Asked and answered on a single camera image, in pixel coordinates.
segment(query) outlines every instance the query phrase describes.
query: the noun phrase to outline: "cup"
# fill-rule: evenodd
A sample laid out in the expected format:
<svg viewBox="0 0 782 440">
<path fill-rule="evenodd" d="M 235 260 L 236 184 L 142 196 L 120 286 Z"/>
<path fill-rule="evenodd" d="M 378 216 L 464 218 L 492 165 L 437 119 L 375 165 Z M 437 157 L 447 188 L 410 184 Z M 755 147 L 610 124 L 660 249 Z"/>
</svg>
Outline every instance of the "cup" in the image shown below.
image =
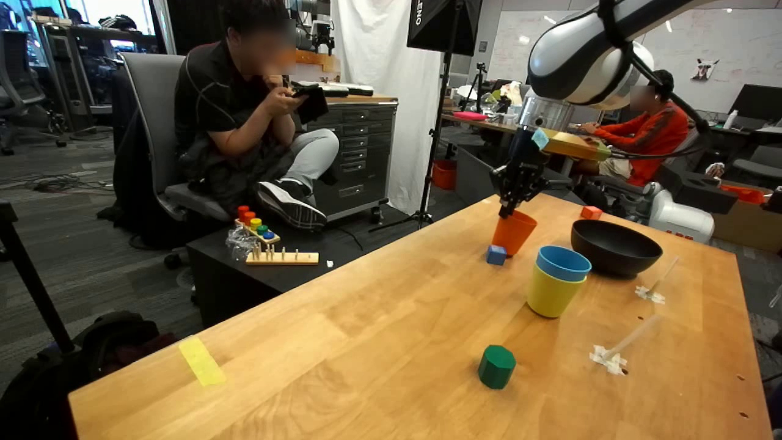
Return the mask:
<svg viewBox="0 0 782 440">
<path fill-rule="evenodd" d="M 546 275 L 536 264 L 531 289 L 527 289 L 527 309 L 542 319 L 557 320 L 583 284 L 586 284 L 586 276 L 582 282 L 565 282 Z"/>
<path fill-rule="evenodd" d="M 557 244 L 541 248 L 536 264 L 565 282 L 582 282 L 591 272 L 591 262 L 583 255 Z"/>
<path fill-rule="evenodd" d="M 516 257 L 520 244 L 533 235 L 536 227 L 536 218 L 513 211 L 509 218 L 497 220 L 492 244 L 498 244 L 509 257 Z"/>
</svg>

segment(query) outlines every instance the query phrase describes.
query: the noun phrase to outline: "yellow cup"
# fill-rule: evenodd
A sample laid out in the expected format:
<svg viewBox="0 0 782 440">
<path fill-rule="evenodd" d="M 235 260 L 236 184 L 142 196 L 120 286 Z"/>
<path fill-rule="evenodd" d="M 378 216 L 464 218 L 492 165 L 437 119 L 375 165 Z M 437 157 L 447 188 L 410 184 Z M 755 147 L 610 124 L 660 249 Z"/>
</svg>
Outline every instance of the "yellow cup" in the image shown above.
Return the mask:
<svg viewBox="0 0 782 440">
<path fill-rule="evenodd" d="M 582 282 L 563 282 L 546 275 L 536 264 L 531 289 L 527 289 L 527 305 L 533 309 L 533 312 L 555 320 L 565 312 L 565 309 L 583 284 L 586 284 L 586 276 Z"/>
</svg>

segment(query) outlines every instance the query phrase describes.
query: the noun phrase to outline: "green block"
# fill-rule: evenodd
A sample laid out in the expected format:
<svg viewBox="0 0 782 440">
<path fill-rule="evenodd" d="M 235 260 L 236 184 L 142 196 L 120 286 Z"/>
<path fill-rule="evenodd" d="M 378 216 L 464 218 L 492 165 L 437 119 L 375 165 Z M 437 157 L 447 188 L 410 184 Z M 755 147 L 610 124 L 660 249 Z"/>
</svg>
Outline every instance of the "green block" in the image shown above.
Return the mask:
<svg viewBox="0 0 782 440">
<path fill-rule="evenodd" d="M 507 388 L 516 370 L 516 358 L 500 344 L 488 344 L 480 365 L 480 380 L 488 388 Z"/>
</svg>

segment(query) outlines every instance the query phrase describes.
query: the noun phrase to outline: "tripod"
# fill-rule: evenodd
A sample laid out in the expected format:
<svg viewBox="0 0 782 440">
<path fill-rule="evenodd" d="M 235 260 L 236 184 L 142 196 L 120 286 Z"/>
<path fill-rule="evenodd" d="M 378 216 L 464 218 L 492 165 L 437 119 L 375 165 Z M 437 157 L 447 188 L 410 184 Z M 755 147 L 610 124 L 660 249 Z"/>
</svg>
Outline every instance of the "tripod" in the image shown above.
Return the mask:
<svg viewBox="0 0 782 440">
<path fill-rule="evenodd" d="M 447 52 L 442 57 L 437 119 L 436 119 L 436 128 L 431 129 L 432 144 L 431 144 L 428 165 L 425 165 L 422 193 L 421 193 L 417 211 L 414 216 L 408 216 L 408 218 L 395 220 L 395 223 L 383 223 L 383 224 L 370 227 L 370 233 L 387 229 L 387 227 L 394 227 L 394 224 L 404 224 L 408 220 L 415 220 L 415 223 L 432 223 L 436 220 L 432 212 L 431 212 L 431 184 L 432 184 L 431 174 L 432 174 L 432 165 L 436 165 L 436 155 L 437 155 L 437 144 L 441 144 L 442 108 L 444 108 L 444 100 L 447 100 L 447 77 L 449 77 L 449 64 L 452 64 L 452 57 L 455 57 L 455 42 L 458 42 L 458 28 L 460 28 L 460 18 L 463 18 L 463 7 L 464 7 L 464 0 L 458 0 L 458 13 L 455 13 L 452 28 L 449 28 L 449 47 L 447 47 Z"/>
<path fill-rule="evenodd" d="M 486 77 L 486 66 L 485 64 L 480 64 L 477 66 L 480 70 L 475 74 L 475 78 L 472 78 L 472 86 L 470 86 L 470 92 L 467 92 L 467 97 L 463 100 L 463 111 L 467 111 L 467 106 L 470 106 L 470 97 L 472 97 L 472 92 L 477 96 L 477 100 L 475 100 L 475 111 L 477 113 L 482 113 L 485 108 L 482 108 L 482 91 L 485 91 L 485 77 Z"/>
</svg>

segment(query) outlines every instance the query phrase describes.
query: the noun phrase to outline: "man sitting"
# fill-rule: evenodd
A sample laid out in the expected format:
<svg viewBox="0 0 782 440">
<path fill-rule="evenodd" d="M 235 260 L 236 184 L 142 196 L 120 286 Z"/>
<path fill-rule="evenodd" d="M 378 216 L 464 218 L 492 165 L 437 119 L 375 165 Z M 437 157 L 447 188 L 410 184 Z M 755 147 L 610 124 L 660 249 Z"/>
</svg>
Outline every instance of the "man sitting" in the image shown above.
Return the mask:
<svg viewBox="0 0 782 440">
<path fill-rule="evenodd" d="M 601 138 L 616 150 L 631 155 L 631 158 L 601 161 L 601 177 L 620 177 L 632 187 L 646 187 L 658 177 L 665 157 L 687 140 L 687 113 L 669 100 L 675 78 L 669 70 L 654 70 L 654 77 L 660 78 L 660 86 L 651 84 L 632 103 L 640 111 L 637 118 L 618 124 L 583 128 L 586 134 Z"/>
<path fill-rule="evenodd" d="M 227 212 L 247 204 L 301 233 L 318 233 L 324 216 L 307 199 L 340 141 L 331 129 L 296 138 L 294 114 L 302 100 L 279 77 L 282 59 L 296 52 L 277 40 L 277 33 L 294 28 L 247 25 L 247 18 L 279 15 L 288 15 L 284 0 L 227 0 L 225 40 L 196 47 L 181 66 L 175 138 L 188 157 L 191 187 Z"/>
</svg>

